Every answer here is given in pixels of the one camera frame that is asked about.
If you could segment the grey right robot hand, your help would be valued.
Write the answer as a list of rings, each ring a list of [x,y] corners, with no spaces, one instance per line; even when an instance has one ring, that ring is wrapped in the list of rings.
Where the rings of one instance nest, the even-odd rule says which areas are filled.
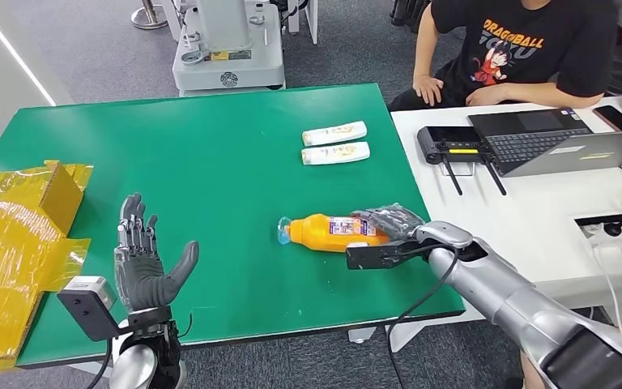
[[[399,203],[355,210],[350,216],[368,221],[393,241],[412,239],[415,231],[425,224],[423,218]]]

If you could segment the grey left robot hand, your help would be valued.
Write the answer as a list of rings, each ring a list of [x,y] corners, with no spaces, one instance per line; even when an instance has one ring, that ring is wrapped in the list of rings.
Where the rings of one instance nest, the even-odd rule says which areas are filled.
[[[169,306],[198,263],[199,244],[189,241],[177,264],[164,270],[157,239],[157,216],[144,218],[142,195],[128,195],[120,206],[117,246],[113,250],[114,280],[126,311]]]

